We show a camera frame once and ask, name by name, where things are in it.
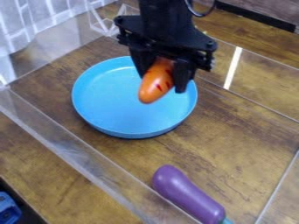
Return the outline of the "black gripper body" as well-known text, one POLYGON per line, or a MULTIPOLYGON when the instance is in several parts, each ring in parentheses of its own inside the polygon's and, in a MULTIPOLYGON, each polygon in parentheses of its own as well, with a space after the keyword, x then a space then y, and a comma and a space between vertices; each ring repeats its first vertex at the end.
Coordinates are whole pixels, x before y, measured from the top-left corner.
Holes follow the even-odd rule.
POLYGON ((118 41, 129 49, 153 50, 170 60, 189 60, 197 68, 213 69, 217 41, 198 30, 193 17, 206 17, 215 1, 205 12, 193 8, 193 0, 138 0, 141 14, 117 16, 118 41))

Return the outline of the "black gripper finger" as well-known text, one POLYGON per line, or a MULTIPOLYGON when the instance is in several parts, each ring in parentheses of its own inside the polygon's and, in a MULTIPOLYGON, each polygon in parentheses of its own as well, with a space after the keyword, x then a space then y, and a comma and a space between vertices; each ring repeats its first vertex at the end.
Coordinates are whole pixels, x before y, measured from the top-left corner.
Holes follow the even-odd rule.
POLYGON ((135 63, 138 74, 141 77, 145 77, 149 68, 155 63, 155 52, 146 49, 130 49, 130 54, 135 63))
POLYGON ((175 85, 175 92, 182 94, 186 92, 190 80, 194 79, 197 66, 185 59, 178 59, 174 62, 173 80, 175 85))

